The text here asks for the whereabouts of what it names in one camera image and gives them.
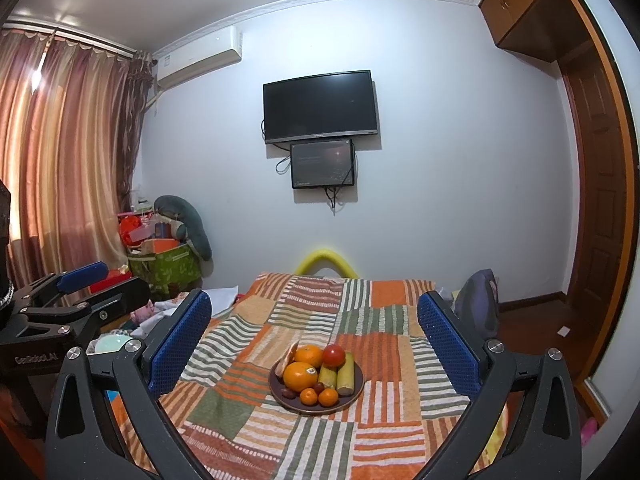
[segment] orange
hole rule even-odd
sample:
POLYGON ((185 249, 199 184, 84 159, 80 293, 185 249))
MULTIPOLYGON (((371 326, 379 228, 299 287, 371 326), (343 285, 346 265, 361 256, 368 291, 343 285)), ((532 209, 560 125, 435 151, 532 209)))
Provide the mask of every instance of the orange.
POLYGON ((299 346, 296 350, 296 361, 319 368, 322 366, 322 350, 316 345, 299 346))
POLYGON ((318 394, 313 388, 305 388, 300 392, 300 402, 305 406, 313 406, 318 402, 318 394))
POLYGON ((309 363, 291 363, 284 369, 282 380, 289 390, 300 393, 318 382, 318 371, 309 363))
POLYGON ((326 408, 333 406, 336 402, 338 402, 338 392, 336 392, 333 388, 325 388, 318 395, 318 402, 326 408))

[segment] door frame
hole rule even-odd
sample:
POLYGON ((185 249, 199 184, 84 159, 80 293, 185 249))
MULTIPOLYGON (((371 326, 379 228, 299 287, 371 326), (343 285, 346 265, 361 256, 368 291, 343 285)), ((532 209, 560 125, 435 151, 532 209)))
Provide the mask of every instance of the door frame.
MULTIPOLYGON (((593 397, 588 387, 584 384, 585 379, 594 373, 597 365, 600 363, 602 356, 606 350, 613 331, 618 322, 620 311, 625 303, 626 292, 631 278, 631 273, 636 258, 636 244, 638 242, 638 219, 640 212, 639 189, 640 180, 638 174, 638 143, 636 141, 636 132, 628 106, 626 91, 620 79, 620 74, 606 40, 602 36, 595 19, 591 15, 587 6, 582 0, 570 0, 574 5, 578 15, 583 21, 587 31, 593 41, 600 61, 602 63, 605 77, 609 83, 613 96, 614 105, 616 107, 618 120, 620 122, 620 134, 622 136, 622 147, 624 155, 625 177, 626 177, 626 197, 625 197, 625 218, 623 228, 622 251, 620 254, 620 264, 614 284, 609 307, 605 315, 600 331, 596 337, 596 341, 591 349, 580 374, 575 380, 575 387, 580 396, 587 403, 591 411, 596 415, 600 423, 606 420, 599 402, 593 397)), ((568 84, 566 75, 563 74, 565 85, 568 84)), ((582 152, 582 137, 578 122, 575 120, 575 104, 572 100, 571 92, 569 92, 572 114, 574 115, 575 135, 578 145, 578 172, 580 176, 580 213, 578 215, 578 235, 575 251, 574 266, 572 269, 571 280, 568 290, 568 301, 570 302, 575 295, 576 287, 576 270, 577 262, 582 254, 582 242, 584 240, 584 199, 586 196, 585 178, 584 178, 584 155, 582 152)))

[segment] striped bedspread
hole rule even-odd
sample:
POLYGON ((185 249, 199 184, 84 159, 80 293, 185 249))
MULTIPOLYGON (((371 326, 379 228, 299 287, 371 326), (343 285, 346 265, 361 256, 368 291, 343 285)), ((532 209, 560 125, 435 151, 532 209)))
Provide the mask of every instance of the striped bedspread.
MULTIPOLYGON (((413 478, 469 403, 418 325, 418 298, 433 287, 261 274, 244 300, 212 320, 161 403, 216 479, 413 478), (353 352, 366 383, 350 408, 308 417, 271 397, 270 368, 297 339, 353 352)), ((114 412, 136 463, 153 470, 119 398, 114 412)))

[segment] baseboard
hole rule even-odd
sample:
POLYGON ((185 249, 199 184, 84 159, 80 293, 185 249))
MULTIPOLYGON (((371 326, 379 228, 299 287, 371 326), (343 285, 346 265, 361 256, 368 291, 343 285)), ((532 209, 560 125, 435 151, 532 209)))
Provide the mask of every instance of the baseboard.
POLYGON ((574 383, 574 390, 590 410, 598 426, 602 426, 609 418, 609 409, 591 385, 591 381, 587 378, 581 383, 574 383))
POLYGON ((524 298, 522 300, 505 301, 498 305, 500 312, 508 312, 510 310, 516 310, 517 308, 524 308, 526 306, 534 306, 540 303, 547 303, 548 301, 559 300, 563 303, 566 301, 566 294, 562 291, 552 292, 551 294, 543 294, 542 296, 535 296, 533 298, 524 298))

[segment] air conditioner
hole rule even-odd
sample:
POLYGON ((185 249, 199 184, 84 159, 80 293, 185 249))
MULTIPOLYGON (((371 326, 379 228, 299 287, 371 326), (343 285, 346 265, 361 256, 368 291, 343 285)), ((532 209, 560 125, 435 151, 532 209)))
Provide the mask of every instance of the air conditioner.
POLYGON ((222 28, 159 59, 158 86, 166 90, 241 59, 242 34, 237 27, 222 28))

